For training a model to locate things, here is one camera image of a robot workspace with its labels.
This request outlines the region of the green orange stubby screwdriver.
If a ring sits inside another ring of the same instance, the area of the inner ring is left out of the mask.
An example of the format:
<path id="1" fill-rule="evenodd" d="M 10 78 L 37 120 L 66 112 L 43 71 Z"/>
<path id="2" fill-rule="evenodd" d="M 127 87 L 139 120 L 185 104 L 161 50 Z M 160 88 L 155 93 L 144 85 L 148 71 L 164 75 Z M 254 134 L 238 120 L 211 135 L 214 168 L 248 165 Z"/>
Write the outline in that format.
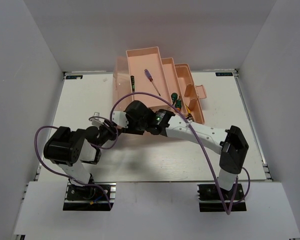
<path id="1" fill-rule="evenodd" d="M 180 111 L 182 109 L 182 101 L 180 99 L 177 99 L 175 104 L 174 104 L 174 107 Z"/>

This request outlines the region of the thin green precision screwdriver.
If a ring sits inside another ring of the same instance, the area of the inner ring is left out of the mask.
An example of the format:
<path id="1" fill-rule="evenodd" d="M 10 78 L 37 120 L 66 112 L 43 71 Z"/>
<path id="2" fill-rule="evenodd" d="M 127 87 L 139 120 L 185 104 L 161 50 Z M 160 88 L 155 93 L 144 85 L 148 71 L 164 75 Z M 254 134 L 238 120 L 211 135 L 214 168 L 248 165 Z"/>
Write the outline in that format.
<path id="1" fill-rule="evenodd" d="M 130 76 L 130 83 L 131 83 L 131 91 L 135 92 L 135 77 L 133 75 Z"/>

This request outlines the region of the pink plastic toolbox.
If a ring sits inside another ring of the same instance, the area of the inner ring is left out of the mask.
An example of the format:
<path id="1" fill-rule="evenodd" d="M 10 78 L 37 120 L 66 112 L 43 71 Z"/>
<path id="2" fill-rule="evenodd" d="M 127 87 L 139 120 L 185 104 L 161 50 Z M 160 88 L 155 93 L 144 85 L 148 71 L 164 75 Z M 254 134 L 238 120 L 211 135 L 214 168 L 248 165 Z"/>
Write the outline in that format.
<path id="1" fill-rule="evenodd" d="M 113 103 L 124 111 L 135 101 L 153 112 L 177 108 L 188 121 L 205 123 L 201 100 L 203 85 L 195 85 L 188 64 L 162 58 L 158 47 L 127 50 L 118 56 L 113 71 Z"/>

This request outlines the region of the blue red long screwdriver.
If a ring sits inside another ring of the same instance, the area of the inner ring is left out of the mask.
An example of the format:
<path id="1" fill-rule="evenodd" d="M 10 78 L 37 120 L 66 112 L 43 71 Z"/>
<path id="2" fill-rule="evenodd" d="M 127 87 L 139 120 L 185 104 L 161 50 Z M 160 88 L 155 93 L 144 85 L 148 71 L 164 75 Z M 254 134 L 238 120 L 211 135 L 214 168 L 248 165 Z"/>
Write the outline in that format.
<path id="1" fill-rule="evenodd" d="M 148 71 L 148 69 L 145 69 L 145 70 L 144 70 L 144 74 L 145 74 L 145 76 L 147 77 L 147 79 L 152 83 L 152 85 L 153 85 L 154 89 L 156 90 L 157 94 L 158 94 L 159 96 L 161 96 L 161 94 L 160 94 L 160 92 L 159 92 L 157 86 L 156 86 L 155 83 L 154 83 L 153 77 L 152 77 L 152 75 L 150 74 L 150 72 Z"/>

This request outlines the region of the yellow combination pliers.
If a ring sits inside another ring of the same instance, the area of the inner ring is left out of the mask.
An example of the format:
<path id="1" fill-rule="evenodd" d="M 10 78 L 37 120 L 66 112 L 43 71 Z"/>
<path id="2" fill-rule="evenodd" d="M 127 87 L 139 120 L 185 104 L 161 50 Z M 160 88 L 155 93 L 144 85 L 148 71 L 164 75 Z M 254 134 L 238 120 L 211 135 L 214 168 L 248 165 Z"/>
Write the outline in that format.
<path id="1" fill-rule="evenodd" d="M 186 119 L 187 119 L 188 121 L 193 121 L 193 120 L 194 120 L 194 118 L 193 118 L 193 116 L 192 116 L 191 113 L 188 113 L 188 114 L 186 115 Z"/>

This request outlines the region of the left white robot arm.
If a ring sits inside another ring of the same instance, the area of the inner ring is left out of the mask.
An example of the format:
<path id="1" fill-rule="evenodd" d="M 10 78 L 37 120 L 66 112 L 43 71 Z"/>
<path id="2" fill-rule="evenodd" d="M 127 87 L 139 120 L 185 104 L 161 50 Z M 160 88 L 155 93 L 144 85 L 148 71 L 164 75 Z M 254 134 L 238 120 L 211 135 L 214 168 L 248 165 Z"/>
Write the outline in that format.
<path id="1" fill-rule="evenodd" d="M 89 200 L 95 196 L 94 178 L 84 167 L 96 165 L 101 157 L 101 149 L 109 141 L 116 141 L 121 131 L 114 126 L 101 124 L 86 129 L 72 131 L 69 127 L 59 127 L 44 146 L 45 159 L 60 167 L 71 184 L 79 186 L 78 193 Z"/>

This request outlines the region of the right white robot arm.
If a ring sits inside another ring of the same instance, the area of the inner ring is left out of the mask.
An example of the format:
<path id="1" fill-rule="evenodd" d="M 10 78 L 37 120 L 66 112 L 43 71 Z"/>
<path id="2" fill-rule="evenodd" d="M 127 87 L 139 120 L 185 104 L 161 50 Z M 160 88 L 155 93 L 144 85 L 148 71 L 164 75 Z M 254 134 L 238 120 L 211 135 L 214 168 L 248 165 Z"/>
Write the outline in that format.
<path id="1" fill-rule="evenodd" d="M 125 111 L 115 111 L 112 120 L 128 134 L 161 135 L 168 138 L 202 143 L 204 147 L 220 156 L 216 195 L 226 200 L 234 193 L 233 184 L 241 173 L 249 149 L 241 129 L 214 128 L 183 119 L 182 116 L 166 109 L 153 111 L 141 101 L 134 100 Z"/>

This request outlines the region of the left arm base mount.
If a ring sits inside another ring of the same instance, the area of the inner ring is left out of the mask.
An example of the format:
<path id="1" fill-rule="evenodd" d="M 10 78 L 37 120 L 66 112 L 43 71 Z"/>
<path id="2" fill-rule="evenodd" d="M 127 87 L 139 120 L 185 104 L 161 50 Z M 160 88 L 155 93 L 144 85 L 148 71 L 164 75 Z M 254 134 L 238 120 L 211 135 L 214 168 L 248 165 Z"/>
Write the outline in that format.
<path id="1" fill-rule="evenodd" d="M 109 212 L 114 205 L 116 183 L 104 183 L 98 187 L 67 184 L 63 211 Z"/>

